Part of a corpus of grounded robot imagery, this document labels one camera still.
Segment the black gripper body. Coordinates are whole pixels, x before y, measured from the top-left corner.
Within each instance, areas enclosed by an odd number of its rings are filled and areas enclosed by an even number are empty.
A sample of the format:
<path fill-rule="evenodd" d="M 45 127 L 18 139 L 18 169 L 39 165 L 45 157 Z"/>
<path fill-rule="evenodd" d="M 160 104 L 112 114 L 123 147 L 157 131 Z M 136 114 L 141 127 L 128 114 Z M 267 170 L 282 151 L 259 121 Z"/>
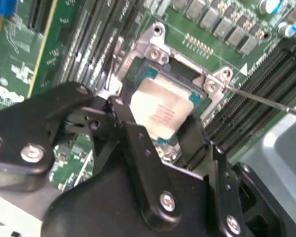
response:
<path fill-rule="evenodd" d="M 214 237 L 207 180 L 163 164 L 149 138 L 117 144 L 103 170 L 64 192 L 43 220 L 45 237 Z"/>

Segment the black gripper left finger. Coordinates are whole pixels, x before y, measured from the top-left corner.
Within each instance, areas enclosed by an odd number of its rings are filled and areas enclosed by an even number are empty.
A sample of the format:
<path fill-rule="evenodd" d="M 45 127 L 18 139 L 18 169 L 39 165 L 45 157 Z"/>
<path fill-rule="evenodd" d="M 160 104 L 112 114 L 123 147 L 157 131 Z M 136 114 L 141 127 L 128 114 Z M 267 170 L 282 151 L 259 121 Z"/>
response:
<path fill-rule="evenodd" d="M 76 82 L 0 110 L 0 189 L 40 189 L 55 162 L 54 147 L 70 134 L 104 140 L 101 155 L 106 160 L 116 148 L 122 150 L 149 226 L 169 231 L 180 222 L 180 201 L 147 129 L 136 123 L 120 97 L 95 97 Z"/>

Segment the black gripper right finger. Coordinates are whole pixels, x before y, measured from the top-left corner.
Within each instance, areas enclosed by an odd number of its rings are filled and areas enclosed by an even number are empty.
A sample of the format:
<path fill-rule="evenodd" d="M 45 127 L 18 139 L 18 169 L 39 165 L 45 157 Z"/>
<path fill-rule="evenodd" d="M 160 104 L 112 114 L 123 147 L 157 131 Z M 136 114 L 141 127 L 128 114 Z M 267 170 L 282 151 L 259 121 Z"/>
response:
<path fill-rule="evenodd" d="M 232 165 L 207 135 L 200 119 L 188 116 L 177 133 L 181 167 L 208 183 L 207 225 L 212 237 L 296 237 L 296 223 L 254 170 Z"/>

